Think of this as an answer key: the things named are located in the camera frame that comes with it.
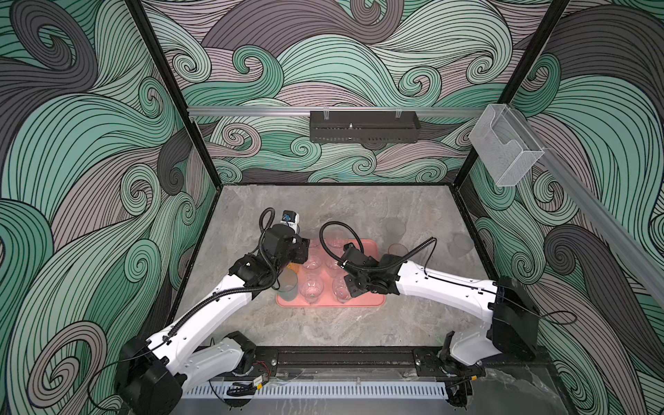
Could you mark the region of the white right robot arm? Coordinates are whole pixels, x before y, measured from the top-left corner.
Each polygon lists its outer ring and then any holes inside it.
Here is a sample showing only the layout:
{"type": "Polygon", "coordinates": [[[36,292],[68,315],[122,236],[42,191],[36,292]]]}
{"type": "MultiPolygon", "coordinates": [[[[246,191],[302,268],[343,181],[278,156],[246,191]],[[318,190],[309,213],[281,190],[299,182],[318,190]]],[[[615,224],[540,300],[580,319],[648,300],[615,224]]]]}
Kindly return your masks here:
{"type": "Polygon", "coordinates": [[[577,323],[578,317],[571,311],[541,312],[516,282],[463,278],[412,260],[420,251],[435,245],[437,239],[431,237],[403,256],[386,254],[374,259],[355,237],[344,246],[342,254],[330,248],[325,252],[345,271],[351,297],[367,293],[422,297],[477,318],[477,326],[449,333],[440,351],[439,359],[446,372],[457,377],[479,375],[482,361],[499,354],[531,361],[536,355],[541,323],[577,323]]]}

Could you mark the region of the clear faceted glass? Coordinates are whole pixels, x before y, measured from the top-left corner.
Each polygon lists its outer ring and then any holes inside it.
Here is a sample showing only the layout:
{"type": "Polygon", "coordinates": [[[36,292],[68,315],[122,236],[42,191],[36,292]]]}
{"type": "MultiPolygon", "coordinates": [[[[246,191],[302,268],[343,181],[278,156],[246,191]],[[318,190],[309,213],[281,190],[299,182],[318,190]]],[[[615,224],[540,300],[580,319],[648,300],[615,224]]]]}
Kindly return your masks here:
{"type": "Polygon", "coordinates": [[[308,259],[302,265],[302,271],[304,273],[318,273],[323,266],[323,263],[323,257],[319,253],[310,253],[308,259]]]}

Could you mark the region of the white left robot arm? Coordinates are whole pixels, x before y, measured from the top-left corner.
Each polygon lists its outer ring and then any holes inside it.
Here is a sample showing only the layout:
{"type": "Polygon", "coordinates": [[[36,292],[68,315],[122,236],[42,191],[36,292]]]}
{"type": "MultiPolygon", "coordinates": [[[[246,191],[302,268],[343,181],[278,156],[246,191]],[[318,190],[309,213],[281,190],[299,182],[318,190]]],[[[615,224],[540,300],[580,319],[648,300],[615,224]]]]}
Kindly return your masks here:
{"type": "Polygon", "coordinates": [[[278,277],[289,264],[307,261],[310,242],[299,234],[299,215],[285,210],[279,222],[275,217],[272,207],[261,213],[257,247],[235,261],[207,297],[147,339],[129,340],[119,359],[105,365],[116,369],[113,385],[121,400],[118,406],[96,401],[93,385],[86,384],[87,400],[95,410],[168,414],[183,394],[217,373],[251,370],[254,345],[239,332],[227,335],[216,347],[199,346],[259,294],[278,288],[278,277]]]}

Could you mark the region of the pink translucent cup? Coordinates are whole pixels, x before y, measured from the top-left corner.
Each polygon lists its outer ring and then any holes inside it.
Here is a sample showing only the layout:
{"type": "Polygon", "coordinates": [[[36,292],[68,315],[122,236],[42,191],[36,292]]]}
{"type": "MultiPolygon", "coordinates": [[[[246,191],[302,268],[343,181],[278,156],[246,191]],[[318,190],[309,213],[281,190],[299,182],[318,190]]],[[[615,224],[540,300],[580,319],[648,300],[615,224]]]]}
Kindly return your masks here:
{"type": "Polygon", "coordinates": [[[389,246],[387,253],[389,255],[397,256],[397,257],[404,257],[408,255],[410,250],[405,247],[404,245],[401,244],[392,244],[389,246]]]}

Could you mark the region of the green translucent cup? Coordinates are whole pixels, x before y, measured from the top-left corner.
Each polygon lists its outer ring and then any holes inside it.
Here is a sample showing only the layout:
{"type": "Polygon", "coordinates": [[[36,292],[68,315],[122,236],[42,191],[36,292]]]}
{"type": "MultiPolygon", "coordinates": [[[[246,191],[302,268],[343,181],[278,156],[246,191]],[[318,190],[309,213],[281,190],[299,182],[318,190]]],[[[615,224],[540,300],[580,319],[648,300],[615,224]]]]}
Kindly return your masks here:
{"type": "Polygon", "coordinates": [[[298,295],[298,276],[295,271],[286,268],[278,276],[278,296],[285,302],[293,301],[298,295]]]}

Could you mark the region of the orange translucent cup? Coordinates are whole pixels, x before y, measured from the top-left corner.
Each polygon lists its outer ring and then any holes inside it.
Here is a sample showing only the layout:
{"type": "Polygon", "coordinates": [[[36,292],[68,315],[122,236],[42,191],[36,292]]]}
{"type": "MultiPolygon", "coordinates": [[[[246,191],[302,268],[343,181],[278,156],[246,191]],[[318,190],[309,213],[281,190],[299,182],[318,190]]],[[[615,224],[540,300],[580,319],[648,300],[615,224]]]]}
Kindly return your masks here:
{"type": "Polygon", "coordinates": [[[290,263],[288,264],[287,268],[295,271],[295,273],[300,273],[301,266],[299,264],[290,263]]]}

